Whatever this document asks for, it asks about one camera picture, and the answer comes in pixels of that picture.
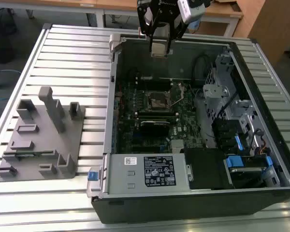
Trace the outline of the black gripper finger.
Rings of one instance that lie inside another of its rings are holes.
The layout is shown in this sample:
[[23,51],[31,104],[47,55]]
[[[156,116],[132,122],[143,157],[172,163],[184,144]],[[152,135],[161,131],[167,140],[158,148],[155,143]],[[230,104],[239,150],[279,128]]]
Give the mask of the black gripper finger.
[[[145,15],[151,12],[152,19],[149,25],[146,24]],[[142,34],[146,35],[149,39],[149,52],[152,52],[152,43],[154,32],[158,26],[160,19],[160,11],[156,4],[138,4],[137,13],[139,18],[139,24]]]
[[[179,24],[175,27],[175,21],[179,18]],[[185,33],[185,23],[183,22],[181,14],[169,14],[168,15],[169,24],[169,35],[167,41],[167,53],[170,52],[171,43],[173,40],[182,38]]]

